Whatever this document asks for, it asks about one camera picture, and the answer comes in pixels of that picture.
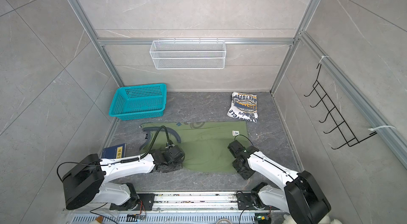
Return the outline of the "green camouflage tank top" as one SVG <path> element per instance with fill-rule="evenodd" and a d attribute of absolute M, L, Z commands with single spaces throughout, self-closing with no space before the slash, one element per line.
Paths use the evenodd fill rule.
<path fill-rule="evenodd" d="M 146 133 L 146 141 L 139 148 L 141 153 L 147 151 L 161 126 L 165 126 L 168 133 L 159 132 L 152 150 L 165 150 L 169 137 L 185 153 L 182 168 L 192 172 L 234 173 L 234 157 L 228 150 L 229 144 L 236 139 L 244 147 L 251 145 L 244 121 L 144 123 L 141 128 Z"/>

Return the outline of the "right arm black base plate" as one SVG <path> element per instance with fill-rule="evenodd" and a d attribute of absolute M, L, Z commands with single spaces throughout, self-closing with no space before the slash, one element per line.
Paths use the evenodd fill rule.
<path fill-rule="evenodd" d="M 239 210 L 279 210 L 276 207 L 265 205 L 255 193 L 243 193 L 238 191 L 235 196 Z"/>

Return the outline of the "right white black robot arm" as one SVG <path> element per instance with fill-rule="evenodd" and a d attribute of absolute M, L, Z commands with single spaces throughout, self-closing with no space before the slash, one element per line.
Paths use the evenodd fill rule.
<path fill-rule="evenodd" d="M 234 140 L 228 146 L 234 157 L 232 166 L 245 180 L 259 173 L 276 187 L 261 182 L 250 193 L 237 192 L 239 209 L 277 208 L 289 213 L 297 224 L 317 224 L 330 211 L 331 205 L 314 176 L 288 169 L 268 158 L 254 146 L 244 147 Z"/>

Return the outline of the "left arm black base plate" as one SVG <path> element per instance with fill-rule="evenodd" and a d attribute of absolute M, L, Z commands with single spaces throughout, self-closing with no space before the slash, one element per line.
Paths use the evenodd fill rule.
<path fill-rule="evenodd" d="M 154 193 L 142 193 L 138 194 L 138 198 L 130 198 L 124 204 L 118 206 L 115 204 L 110 205 L 110 210 L 117 210 L 117 211 L 137 211 L 137 210 L 147 210 L 151 211 L 153 208 L 155 199 Z"/>

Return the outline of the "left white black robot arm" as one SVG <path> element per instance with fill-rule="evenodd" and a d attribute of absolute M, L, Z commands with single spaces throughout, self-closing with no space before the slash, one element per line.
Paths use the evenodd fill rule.
<path fill-rule="evenodd" d="M 134 185 L 112 181 L 136 174 L 177 171 L 184 159 L 185 153 L 174 145 L 121 159 L 88 155 L 61 178 L 65 207 L 76 210 L 89 203 L 107 203 L 113 210 L 132 210 L 141 203 Z"/>

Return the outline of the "white tank top navy trim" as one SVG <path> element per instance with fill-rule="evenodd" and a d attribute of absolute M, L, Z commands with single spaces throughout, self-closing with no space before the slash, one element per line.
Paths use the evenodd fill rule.
<path fill-rule="evenodd" d="M 231 107 L 227 113 L 230 118 L 256 123 L 258 120 L 257 95 L 233 92 Z"/>

